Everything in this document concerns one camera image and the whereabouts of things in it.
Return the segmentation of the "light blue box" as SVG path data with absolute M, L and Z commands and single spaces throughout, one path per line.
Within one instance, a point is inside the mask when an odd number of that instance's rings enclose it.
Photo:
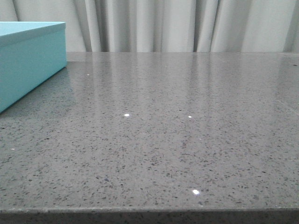
M 66 23 L 0 23 L 0 110 L 4 111 L 67 65 Z

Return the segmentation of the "grey curtain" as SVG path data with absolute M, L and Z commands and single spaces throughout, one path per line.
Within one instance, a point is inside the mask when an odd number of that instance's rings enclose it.
M 71 52 L 298 52 L 296 0 L 3 0 L 2 21 L 64 21 Z

